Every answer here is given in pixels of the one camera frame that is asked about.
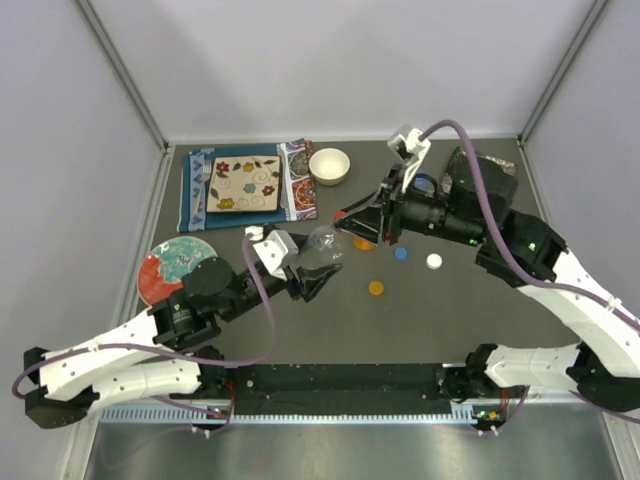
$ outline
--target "round plate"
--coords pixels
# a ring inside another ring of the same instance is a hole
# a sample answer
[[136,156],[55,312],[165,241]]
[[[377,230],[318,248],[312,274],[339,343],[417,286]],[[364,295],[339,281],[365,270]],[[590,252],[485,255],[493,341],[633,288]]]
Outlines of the round plate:
[[138,294],[151,306],[182,288],[182,277],[205,258],[217,256],[204,240],[176,237],[155,247],[138,270]]

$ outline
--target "bowl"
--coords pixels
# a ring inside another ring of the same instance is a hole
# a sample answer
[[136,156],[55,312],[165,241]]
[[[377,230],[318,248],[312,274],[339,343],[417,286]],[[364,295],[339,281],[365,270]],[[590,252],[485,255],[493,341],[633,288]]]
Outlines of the bowl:
[[311,175],[323,185],[337,185],[347,176],[351,162],[342,150],[323,148],[311,155]]

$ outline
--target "gray wall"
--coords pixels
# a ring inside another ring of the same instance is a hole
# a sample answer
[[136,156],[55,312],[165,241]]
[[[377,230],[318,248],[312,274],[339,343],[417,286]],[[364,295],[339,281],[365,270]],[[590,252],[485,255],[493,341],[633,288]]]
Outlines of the gray wall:
[[0,65],[0,478],[50,480],[69,431],[10,385],[111,321],[159,153],[73,2],[5,0]]
[[519,133],[593,0],[92,0],[164,135]]
[[640,314],[640,3],[615,0],[530,142],[542,194],[583,264]]

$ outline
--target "orange object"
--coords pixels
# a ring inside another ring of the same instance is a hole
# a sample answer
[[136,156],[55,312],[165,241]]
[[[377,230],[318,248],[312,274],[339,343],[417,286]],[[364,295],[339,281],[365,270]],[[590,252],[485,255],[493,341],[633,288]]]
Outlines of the orange object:
[[375,297],[384,293],[384,284],[379,280],[374,280],[369,284],[369,293]]
[[368,250],[373,250],[376,246],[371,243],[363,240],[360,237],[353,237],[353,244],[358,247],[360,250],[364,250],[365,252]]

